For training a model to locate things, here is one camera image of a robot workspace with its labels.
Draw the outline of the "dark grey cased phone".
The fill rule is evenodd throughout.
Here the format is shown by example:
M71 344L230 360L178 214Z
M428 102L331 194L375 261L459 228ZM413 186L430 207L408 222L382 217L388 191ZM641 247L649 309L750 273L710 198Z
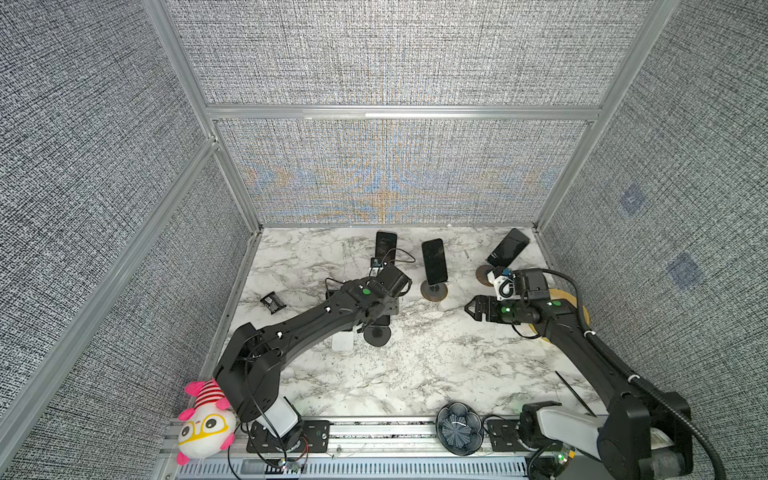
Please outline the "dark grey cased phone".
M427 284L437 285L448 281L444 242L432 239L421 244Z

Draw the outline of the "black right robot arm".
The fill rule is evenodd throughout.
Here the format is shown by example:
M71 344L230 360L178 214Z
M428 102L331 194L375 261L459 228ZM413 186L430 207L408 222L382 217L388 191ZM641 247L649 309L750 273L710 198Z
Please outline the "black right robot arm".
M692 472L692 435L674 415L688 416L688 403L674 392L651 395L632 385L627 365L600 353L602 342L585 333L570 302L477 295L464 310L478 322L533 326L566 355L606 407L606 416L591 417L557 402L526 404L518 424L525 446L567 444L599 460L616 479L666 479Z

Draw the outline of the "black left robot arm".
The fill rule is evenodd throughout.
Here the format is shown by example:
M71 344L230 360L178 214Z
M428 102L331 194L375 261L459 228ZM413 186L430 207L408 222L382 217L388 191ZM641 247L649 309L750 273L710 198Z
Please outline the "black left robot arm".
M277 402L281 372L295 358L338 332L371 326L411 286L410 277L387 265L375 277L343 283L327 300L288 320L260 329L245 324L232 334L213 378L241 422L252 422Z

